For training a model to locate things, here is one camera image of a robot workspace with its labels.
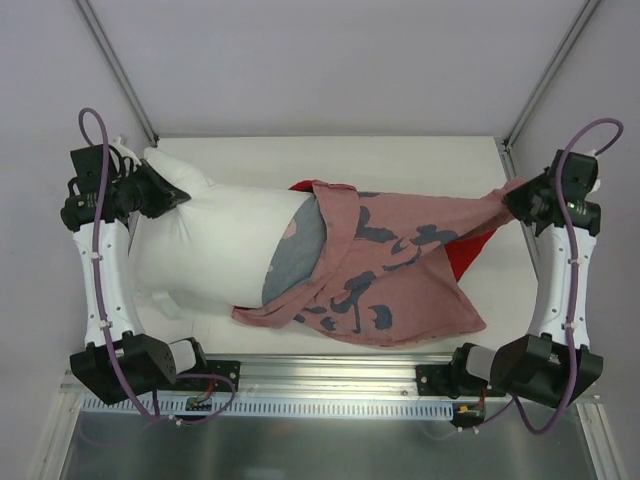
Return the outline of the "white pillow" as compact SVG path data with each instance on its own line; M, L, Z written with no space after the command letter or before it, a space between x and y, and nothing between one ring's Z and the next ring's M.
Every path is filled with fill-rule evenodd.
M157 219L139 218L131 247L137 295L170 319L185 310L262 307L271 260L312 194L220 184L157 148L144 158L190 198Z

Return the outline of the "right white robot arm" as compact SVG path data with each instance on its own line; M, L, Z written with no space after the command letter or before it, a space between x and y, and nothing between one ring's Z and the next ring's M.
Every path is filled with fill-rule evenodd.
M588 201L596 184L594 156L557 151L544 172L508 193L513 216L534 229L540 264L527 332L496 350L466 343L449 364L452 396L483 387L551 408L570 404L602 374L586 322L589 263L601 208Z

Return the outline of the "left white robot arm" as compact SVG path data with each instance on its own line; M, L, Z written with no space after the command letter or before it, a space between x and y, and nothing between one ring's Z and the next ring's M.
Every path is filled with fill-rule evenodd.
M129 264L131 216L156 219L189 195L113 146L76 149L70 157L76 174L61 219L80 254L87 302L85 347L71 355L72 373L107 405L176 381L203 387L209 367L194 338L166 343L145 333Z

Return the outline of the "pink printed pillowcase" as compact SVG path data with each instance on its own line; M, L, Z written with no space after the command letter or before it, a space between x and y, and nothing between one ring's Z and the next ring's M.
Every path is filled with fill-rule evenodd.
M512 221L504 197L523 183L511 180L470 199L309 181L327 235L313 274L261 308L234 308L232 317L271 329L299 323L375 347L482 331L486 324L459 279Z

